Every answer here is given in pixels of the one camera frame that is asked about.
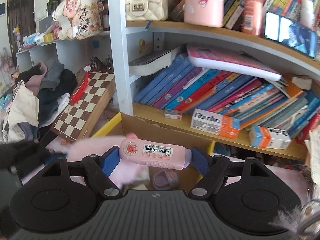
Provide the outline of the pink plush pig toy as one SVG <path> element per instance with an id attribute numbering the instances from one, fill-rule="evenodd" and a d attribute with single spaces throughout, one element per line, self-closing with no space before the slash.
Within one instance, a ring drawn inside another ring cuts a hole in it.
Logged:
<path id="1" fill-rule="evenodd" d="M 150 183 L 149 167 L 135 164 L 119 156 L 120 145 L 126 138 L 138 137 L 134 133 L 129 133 L 126 136 L 85 138 L 66 146 L 61 145 L 62 140 L 54 139 L 47 149 L 64 153 L 68 162 L 81 161 L 89 155 L 100 156 L 103 158 L 99 165 L 101 170 L 116 187 L 121 189 L 125 185 L 135 185 L 139 189 L 145 189 Z"/>

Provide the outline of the purple grey toy truck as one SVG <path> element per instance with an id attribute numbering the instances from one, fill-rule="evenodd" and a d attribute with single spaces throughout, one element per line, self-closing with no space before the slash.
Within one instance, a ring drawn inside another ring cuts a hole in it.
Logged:
<path id="1" fill-rule="evenodd" d="M 173 170 L 160 170 L 152 178 L 153 187 L 157 190 L 173 190 L 179 186 L 178 174 Z"/>

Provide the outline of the pink eraser case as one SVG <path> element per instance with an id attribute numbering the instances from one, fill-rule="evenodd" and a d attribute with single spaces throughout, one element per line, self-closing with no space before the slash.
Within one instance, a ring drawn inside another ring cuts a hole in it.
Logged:
<path id="1" fill-rule="evenodd" d="M 121 142 L 119 156 L 139 165 L 182 170 L 190 165 L 192 152 L 179 145 L 127 138 Z"/>

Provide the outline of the white sponge block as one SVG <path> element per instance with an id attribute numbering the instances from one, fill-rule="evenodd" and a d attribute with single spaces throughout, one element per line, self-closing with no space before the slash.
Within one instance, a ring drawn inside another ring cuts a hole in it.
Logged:
<path id="1" fill-rule="evenodd" d="M 150 176 L 143 174 L 137 177 L 131 184 L 124 186 L 124 191 L 128 190 L 148 190 L 147 186 L 150 184 Z"/>

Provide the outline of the orange white usmile box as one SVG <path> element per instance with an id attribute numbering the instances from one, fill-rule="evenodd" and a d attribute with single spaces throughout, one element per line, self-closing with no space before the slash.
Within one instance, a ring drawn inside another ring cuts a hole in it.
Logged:
<path id="1" fill-rule="evenodd" d="M 238 119 L 197 108 L 194 110 L 190 127 L 228 139 L 236 139 L 240 132 Z"/>

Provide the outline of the yellow cardboard box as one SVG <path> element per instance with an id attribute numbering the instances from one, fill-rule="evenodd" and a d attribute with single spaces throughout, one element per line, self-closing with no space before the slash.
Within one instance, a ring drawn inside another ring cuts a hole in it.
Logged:
<path id="1" fill-rule="evenodd" d="M 105 124 L 102 124 L 101 120 L 98 121 L 92 133 L 92 137 L 126 136 L 129 133 L 134 133 L 139 139 L 145 139 L 151 142 L 180 145 L 188 149 L 199 147 L 209 155 L 213 154 L 215 146 L 215 141 L 213 140 L 190 133 L 163 128 L 157 124 L 150 124 L 142 119 L 123 113 L 117 113 Z M 149 167 L 150 184 L 147 186 L 149 190 L 154 189 L 151 179 L 160 170 L 160 168 Z"/>

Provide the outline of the wooden chess board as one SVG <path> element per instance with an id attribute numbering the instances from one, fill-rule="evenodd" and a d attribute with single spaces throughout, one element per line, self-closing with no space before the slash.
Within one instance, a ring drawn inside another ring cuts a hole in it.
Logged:
<path id="1" fill-rule="evenodd" d="M 115 92 L 114 74 L 91 71 L 82 97 L 76 104 L 69 102 L 52 124 L 51 131 L 70 143 L 89 137 Z"/>

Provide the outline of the pile of clothes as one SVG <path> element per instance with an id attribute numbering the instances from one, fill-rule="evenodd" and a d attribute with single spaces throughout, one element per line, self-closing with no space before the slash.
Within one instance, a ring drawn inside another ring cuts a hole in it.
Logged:
<path id="1" fill-rule="evenodd" d="M 39 130 L 65 109 L 77 85 L 76 75 L 57 59 L 21 72 L 1 118 L 1 144 L 39 139 Z"/>

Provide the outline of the row of leaning books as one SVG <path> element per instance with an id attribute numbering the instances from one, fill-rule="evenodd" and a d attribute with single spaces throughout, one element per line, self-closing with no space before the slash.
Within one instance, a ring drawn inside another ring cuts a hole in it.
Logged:
<path id="1" fill-rule="evenodd" d="M 186 53 L 173 60 L 165 54 L 153 60 L 139 58 L 129 63 L 135 75 L 154 78 L 135 96 L 142 105 L 180 115 L 196 109 L 235 118 L 243 129 L 271 114 L 280 123 L 281 109 L 309 104 L 307 93 L 288 79 L 271 81 L 246 74 L 196 67 Z"/>

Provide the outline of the red tassel charm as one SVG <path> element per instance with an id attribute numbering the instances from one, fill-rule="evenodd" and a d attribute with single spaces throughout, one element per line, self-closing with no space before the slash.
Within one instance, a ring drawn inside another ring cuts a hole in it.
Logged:
<path id="1" fill-rule="evenodd" d="M 82 80 L 82 83 L 81 83 L 80 87 L 77 89 L 77 91 L 71 97 L 72 104 L 76 104 L 80 100 L 80 98 L 82 97 L 82 94 L 85 92 L 85 90 L 88 86 L 89 75 L 91 73 L 91 66 L 86 65 L 84 67 L 84 71 L 85 71 L 85 75 Z"/>

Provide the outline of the white lucky cat figure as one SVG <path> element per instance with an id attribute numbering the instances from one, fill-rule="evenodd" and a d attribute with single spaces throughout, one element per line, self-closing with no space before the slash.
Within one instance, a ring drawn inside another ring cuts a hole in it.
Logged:
<path id="1" fill-rule="evenodd" d="M 64 0 L 53 12 L 53 21 L 59 23 L 60 40 L 83 40 L 103 31 L 100 0 Z"/>

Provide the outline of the smartphone with video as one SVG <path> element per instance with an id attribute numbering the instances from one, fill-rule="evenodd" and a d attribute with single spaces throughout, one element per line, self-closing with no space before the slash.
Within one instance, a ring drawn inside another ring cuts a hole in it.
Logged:
<path id="1" fill-rule="evenodd" d="M 294 49 L 309 58 L 316 57 L 317 34 L 308 27 L 271 11 L 265 15 L 264 38 Z"/>

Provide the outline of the pink tumbler cup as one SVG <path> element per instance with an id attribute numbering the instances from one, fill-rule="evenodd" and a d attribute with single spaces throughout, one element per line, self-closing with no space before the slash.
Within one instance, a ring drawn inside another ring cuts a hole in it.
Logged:
<path id="1" fill-rule="evenodd" d="M 224 0 L 184 0 L 184 22 L 194 25 L 221 28 Z"/>

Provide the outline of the cream quilted handbag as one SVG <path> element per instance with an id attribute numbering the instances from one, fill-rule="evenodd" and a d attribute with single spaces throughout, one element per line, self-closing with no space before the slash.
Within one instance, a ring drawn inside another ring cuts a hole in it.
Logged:
<path id="1" fill-rule="evenodd" d="M 127 21 L 165 21 L 168 0 L 125 0 Z"/>

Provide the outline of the orange lotion bottle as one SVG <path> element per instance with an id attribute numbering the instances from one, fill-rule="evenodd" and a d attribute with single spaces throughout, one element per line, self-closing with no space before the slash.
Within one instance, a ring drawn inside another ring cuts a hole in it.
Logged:
<path id="1" fill-rule="evenodd" d="M 263 0 L 244 0 L 242 32 L 259 36 L 263 19 Z"/>

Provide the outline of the white bookshelf frame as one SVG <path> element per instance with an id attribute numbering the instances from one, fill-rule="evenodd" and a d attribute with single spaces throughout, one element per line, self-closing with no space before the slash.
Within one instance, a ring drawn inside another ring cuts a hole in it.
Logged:
<path id="1" fill-rule="evenodd" d="M 313 91 L 319 93 L 319 64 L 290 48 L 264 38 L 224 28 L 203 27 L 182 22 L 126 22 L 124 0 L 108 0 L 108 2 L 110 16 L 110 30 L 106 33 L 108 40 L 100 45 L 98 51 L 93 48 L 92 38 L 42 44 L 17 53 L 20 69 L 26 70 L 33 63 L 57 58 L 66 68 L 76 72 L 85 65 L 90 56 L 104 59 L 111 55 L 116 77 L 116 100 L 122 113 L 161 127 L 247 150 L 251 149 L 251 145 L 246 131 L 241 131 L 234 140 L 227 139 L 191 129 L 190 116 L 184 116 L 181 120 L 167 119 L 162 111 L 133 101 L 138 90 L 146 83 L 146 78 L 129 72 L 129 62 L 142 55 L 140 40 L 146 42 L 148 51 L 174 49 L 188 43 L 209 44 L 243 51 L 285 76 L 291 73 L 310 76 L 314 80 Z"/>

